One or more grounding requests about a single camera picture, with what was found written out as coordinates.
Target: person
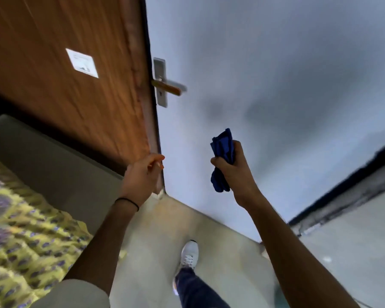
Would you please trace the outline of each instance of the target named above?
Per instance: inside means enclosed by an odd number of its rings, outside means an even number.
[[[262,195],[240,142],[234,141],[234,148],[236,160],[233,165],[222,158],[212,158],[211,163],[222,171],[237,204],[254,221],[289,306],[359,308]],[[90,244],[64,280],[33,303],[33,308],[109,307],[108,295],[127,225],[154,190],[163,168],[163,159],[163,155],[151,154],[128,166],[119,199],[112,205]],[[178,273],[173,282],[181,306],[228,308],[229,305],[195,275],[198,256],[198,244],[195,241],[187,242],[181,252]]]

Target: blue cloth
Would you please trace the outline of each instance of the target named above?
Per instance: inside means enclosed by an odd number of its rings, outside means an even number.
[[[175,282],[182,308],[230,308],[220,295],[189,267],[180,270]]]
[[[225,131],[217,137],[213,137],[211,148],[213,149],[216,157],[222,157],[229,164],[234,164],[234,143],[232,142],[230,129],[225,129]],[[211,183],[213,183],[214,189],[217,192],[230,191],[230,186],[219,168],[215,168],[213,171],[211,175]]]

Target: shoe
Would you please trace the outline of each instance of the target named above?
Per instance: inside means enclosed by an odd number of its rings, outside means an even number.
[[[192,270],[195,269],[195,266],[198,262],[198,244],[194,240],[188,241],[181,251],[181,260],[180,265],[178,266],[177,273],[172,280],[172,289],[174,294],[178,296],[177,285],[175,283],[175,277],[184,267],[189,267]]]

